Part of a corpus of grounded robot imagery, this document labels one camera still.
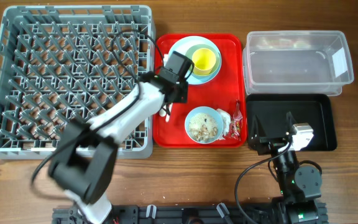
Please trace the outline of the white plastic fork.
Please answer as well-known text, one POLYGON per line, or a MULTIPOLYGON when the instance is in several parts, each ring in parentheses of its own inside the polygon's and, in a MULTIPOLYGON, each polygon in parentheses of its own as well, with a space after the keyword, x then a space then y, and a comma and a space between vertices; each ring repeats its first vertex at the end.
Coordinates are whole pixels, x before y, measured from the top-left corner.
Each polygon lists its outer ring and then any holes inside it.
MULTIPOLYGON (((163 55, 163 64, 165 65, 168 61, 168 54, 164 54, 163 55)), ((159 112, 159 116, 160 117, 164 117, 165 118, 165 122, 169 122, 170 120, 170 114, 172 112, 172 107, 173 107, 173 104, 169 104, 167 106, 164 106, 159 112)))

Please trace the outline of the red snack wrapper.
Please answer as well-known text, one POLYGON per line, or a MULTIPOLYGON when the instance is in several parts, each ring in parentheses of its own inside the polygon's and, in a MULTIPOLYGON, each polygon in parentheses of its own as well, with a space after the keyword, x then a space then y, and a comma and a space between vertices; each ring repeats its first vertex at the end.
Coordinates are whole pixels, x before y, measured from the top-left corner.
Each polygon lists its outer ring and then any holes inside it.
POLYGON ((229 131, 224 135, 226 138, 240 140, 242 131, 243 116, 240 109, 240 101, 236 101, 236 108, 229 123, 229 131))

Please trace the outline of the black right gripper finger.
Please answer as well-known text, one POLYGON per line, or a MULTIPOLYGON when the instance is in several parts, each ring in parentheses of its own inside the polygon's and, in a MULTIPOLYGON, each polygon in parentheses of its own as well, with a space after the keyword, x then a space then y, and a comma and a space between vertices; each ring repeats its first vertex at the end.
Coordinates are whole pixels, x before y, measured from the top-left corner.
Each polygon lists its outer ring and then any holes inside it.
POLYGON ((292 113, 289 111, 286 113, 286 119, 287 119, 287 129, 289 134, 296 134, 296 121, 292 115, 292 113))
POLYGON ((251 119, 250 136, 252 139, 266 137, 265 130, 264 130, 262 123, 260 122, 260 119, 258 118, 257 115, 253 115, 253 117, 251 119))

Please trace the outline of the white napkin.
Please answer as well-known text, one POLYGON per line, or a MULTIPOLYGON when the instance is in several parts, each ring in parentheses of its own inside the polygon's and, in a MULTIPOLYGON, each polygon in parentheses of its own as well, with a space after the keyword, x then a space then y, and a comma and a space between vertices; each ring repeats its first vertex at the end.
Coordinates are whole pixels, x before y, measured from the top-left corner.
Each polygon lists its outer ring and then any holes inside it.
POLYGON ((222 134, 218 137, 218 140, 224 140, 224 136, 229 132, 229 126, 231 123, 231 116, 229 113, 227 113, 226 111, 222 110, 222 109, 217 109, 216 110, 219 115, 221 116, 222 120, 223 120, 223 132, 222 134))

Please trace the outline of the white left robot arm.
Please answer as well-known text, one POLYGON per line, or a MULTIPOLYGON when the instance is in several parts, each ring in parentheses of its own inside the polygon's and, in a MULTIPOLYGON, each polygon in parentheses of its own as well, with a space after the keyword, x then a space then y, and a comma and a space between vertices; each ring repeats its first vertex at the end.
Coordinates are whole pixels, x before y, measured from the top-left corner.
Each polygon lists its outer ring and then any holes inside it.
POLYGON ((70 121, 55 150, 48 175, 90 223, 103 223, 112 210, 106 196, 120 144, 149 116, 187 101, 191 59, 173 52, 158 74, 147 72, 118 104, 86 123, 70 121))

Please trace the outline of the rice and food scraps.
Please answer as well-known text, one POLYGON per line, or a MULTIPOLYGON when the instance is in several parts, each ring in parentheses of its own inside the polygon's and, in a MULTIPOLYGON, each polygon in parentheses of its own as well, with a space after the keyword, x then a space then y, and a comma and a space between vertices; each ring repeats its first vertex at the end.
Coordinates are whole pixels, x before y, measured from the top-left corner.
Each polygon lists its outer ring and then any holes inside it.
POLYGON ((188 130, 193 140, 207 142, 218 135, 218 124, 209 114, 197 113, 191 117, 188 130))

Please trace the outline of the light blue bowl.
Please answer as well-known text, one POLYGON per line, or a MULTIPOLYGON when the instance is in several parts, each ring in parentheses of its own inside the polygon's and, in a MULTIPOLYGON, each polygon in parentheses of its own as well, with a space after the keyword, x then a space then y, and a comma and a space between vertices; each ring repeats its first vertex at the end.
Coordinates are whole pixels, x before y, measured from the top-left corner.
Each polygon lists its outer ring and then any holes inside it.
POLYGON ((195 143, 211 144, 223 134, 224 121, 217 110, 200 106, 187 114, 185 131, 195 143))

